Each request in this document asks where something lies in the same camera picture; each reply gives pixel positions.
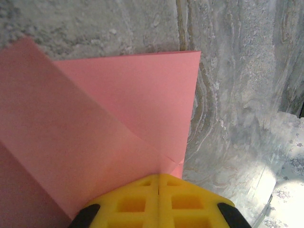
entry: marble surface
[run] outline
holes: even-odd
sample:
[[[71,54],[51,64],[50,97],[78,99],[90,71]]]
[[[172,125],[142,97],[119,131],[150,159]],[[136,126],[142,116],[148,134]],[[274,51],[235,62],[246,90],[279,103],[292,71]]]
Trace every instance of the marble surface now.
[[[4,0],[0,46],[28,34],[55,60],[201,50],[183,179],[257,226],[302,149],[286,112],[304,101],[303,12],[302,0]]]

